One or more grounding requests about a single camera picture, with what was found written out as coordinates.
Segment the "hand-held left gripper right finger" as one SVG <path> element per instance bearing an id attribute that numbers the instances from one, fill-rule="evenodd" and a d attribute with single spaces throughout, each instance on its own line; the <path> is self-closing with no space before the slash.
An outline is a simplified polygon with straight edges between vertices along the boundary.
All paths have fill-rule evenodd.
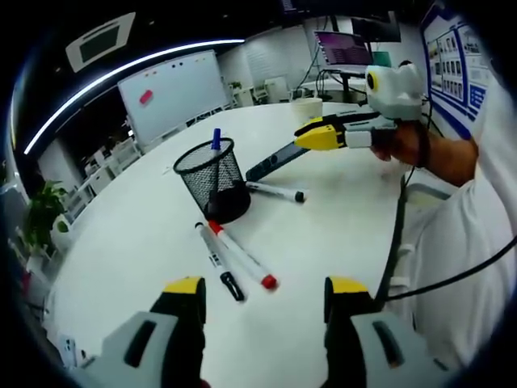
<path id="1" fill-rule="evenodd" d="M 447 368 L 395 314 L 378 309 L 368 288 L 341 276 L 325 279 L 325 387 L 443 387 Z"/>

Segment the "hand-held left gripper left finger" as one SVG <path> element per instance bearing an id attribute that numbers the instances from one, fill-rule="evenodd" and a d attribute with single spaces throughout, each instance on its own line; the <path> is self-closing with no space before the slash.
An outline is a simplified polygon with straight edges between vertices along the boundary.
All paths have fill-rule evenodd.
<path id="1" fill-rule="evenodd" d="M 84 387 L 201 387 L 206 288 L 201 276 L 169 283 L 148 311 L 108 335 L 82 367 Z"/>

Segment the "person's right hand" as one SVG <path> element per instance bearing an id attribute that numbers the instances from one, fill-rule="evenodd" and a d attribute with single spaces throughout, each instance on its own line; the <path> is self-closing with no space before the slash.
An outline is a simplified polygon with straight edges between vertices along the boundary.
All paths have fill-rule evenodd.
<path id="1" fill-rule="evenodd" d="M 418 165 L 419 137 L 418 131 L 424 129 L 420 121 L 401 121 L 387 143 L 374 145 L 370 150 L 382 161 L 395 158 L 411 166 Z"/>

